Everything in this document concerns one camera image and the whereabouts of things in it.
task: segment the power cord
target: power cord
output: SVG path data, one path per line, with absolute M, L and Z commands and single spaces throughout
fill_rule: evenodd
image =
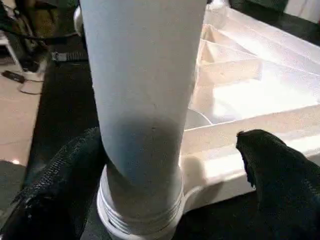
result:
M 38 82 L 38 83 L 42 83 L 43 81 L 34 81 L 34 80 L 26 80 L 25 82 L 27 81 L 30 81 L 30 82 Z M 22 88 L 24 87 L 25 85 L 25 82 L 20 84 L 18 87 L 17 87 L 17 90 L 22 93 L 22 94 L 27 94 L 27 95 L 41 95 L 42 92 L 27 92 L 27 91 L 24 91 L 22 90 Z
M 21 34 L 21 33 L 9 30 L 6 27 L 3 27 L 3 25 L 1 25 L 1 24 L 0 24 L 0 30 L 4 31 L 6 33 L 13 34 L 13 35 L 17 36 L 18 38 L 45 42 L 47 45 L 66 43 L 68 38 L 72 38 L 72 37 L 78 36 L 78 34 L 76 32 L 73 32 L 73 33 L 69 33 L 69 34 L 63 35 L 63 36 L 36 37 L 36 36 L 30 36 L 30 35 Z

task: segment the pvc pipe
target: pvc pipe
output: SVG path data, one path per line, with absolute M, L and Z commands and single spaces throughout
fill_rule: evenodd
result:
M 80 2 L 112 162 L 100 218 L 113 239 L 170 239 L 184 208 L 178 159 L 207 1 Z

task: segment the white plastic part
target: white plastic part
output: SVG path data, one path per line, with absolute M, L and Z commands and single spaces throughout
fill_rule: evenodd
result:
M 205 115 L 196 110 L 188 109 L 188 112 L 186 113 L 184 130 L 195 129 L 210 125 L 212 125 L 212 122 L 210 122 L 210 120 Z
M 17 55 L 15 54 L 15 51 L 11 47 L 10 42 L 9 42 L 8 38 L 6 37 L 6 35 L 1 30 L 0 30 L 0 46 L 5 46 L 6 47 L 6 49 L 8 50 L 11 58 L 14 61 L 14 64 L 16 65 L 17 70 L 20 73 L 23 73 L 24 70 L 23 70 L 23 68 L 22 68 L 22 66 L 21 66 L 21 64 L 19 62 L 19 59 L 18 59 Z
M 81 8 L 78 6 L 73 14 L 74 30 L 79 36 L 82 36 L 84 31 L 84 20 L 82 18 Z
M 239 45 L 236 41 L 230 39 L 226 35 L 219 32 L 214 26 L 210 24 L 204 24 L 201 33 L 201 39 L 213 42 L 222 46 L 226 46 L 233 50 L 238 50 L 248 54 L 252 54 L 250 51 Z
M 113 239 L 168 240 L 183 213 L 178 160 L 206 2 L 80 1 L 112 161 L 98 209 Z
M 190 105 L 213 125 L 183 135 L 185 212 L 254 190 L 235 148 L 240 130 L 274 133 L 320 165 L 320 75 L 307 72 L 320 71 L 320 48 L 232 9 L 226 23 L 222 29 L 211 25 L 218 37 L 202 34 L 212 42 L 200 42 Z M 260 67 L 243 64 L 246 56 Z

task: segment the black surface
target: black surface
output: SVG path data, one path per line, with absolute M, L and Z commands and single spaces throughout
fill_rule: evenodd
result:
M 319 27 L 316 24 L 251 2 L 233 0 L 231 5 L 256 19 L 320 45 Z M 70 32 L 72 27 L 72 11 L 68 11 L 59 28 L 59 34 Z M 53 51 L 67 52 L 81 49 L 81 39 L 75 38 L 68 45 L 57 46 Z M 66 63 L 59 67 L 52 64 L 45 76 L 24 183 L 28 184 L 63 144 L 85 129 L 97 125 L 88 64 Z M 256 195 L 250 193 L 191 211 L 181 219 L 174 239 L 207 240 L 234 236 L 233 234 L 252 220 L 256 208 Z M 97 215 L 95 201 L 82 239 L 110 239 Z
M 0 159 L 0 218 L 20 190 L 25 167 Z
M 288 0 L 249 0 L 264 7 L 283 12 L 287 6 Z

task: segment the black cable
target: black cable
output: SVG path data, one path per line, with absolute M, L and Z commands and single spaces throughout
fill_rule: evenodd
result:
M 36 80 L 31 80 L 31 79 L 28 79 L 27 81 L 34 82 L 34 83 L 43 83 L 43 82 L 44 82 L 44 80 L 42 80 L 42 81 L 36 81 Z
M 41 95 L 42 92 L 27 92 L 27 91 L 23 91 L 22 88 L 24 86 L 24 84 L 27 82 L 27 81 L 31 81 L 31 82 L 37 82 L 37 81 L 33 81 L 33 80 L 26 80 L 23 84 L 20 84 L 18 87 L 17 87 L 17 90 L 20 92 L 20 93 L 23 93 L 23 94 L 28 94 L 28 95 Z
M 69 34 L 66 34 L 66 35 L 63 35 L 63 36 L 54 36 L 54 37 L 36 37 L 36 36 L 30 36 L 30 35 L 24 35 L 24 34 L 21 34 L 21 33 L 18 33 L 18 32 L 15 32 L 15 31 L 11 31 L 3 26 L 0 25 L 0 30 L 4 31 L 4 32 L 7 32 L 7 33 L 10 33 L 10 34 L 13 34 L 19 38 L 23 38 L 23 39 L 29 39 L 29 40 L 35 40 L 35 41 L 59 41 L 59 40 L 64 40 L 64 39 L 67 39 L 67 38 L 72 38 L 72 37 L 75 37 L 75 36 L 78 36 L 78 34 L 76 32 L 73 32 L 73 33 L 69 33 Z

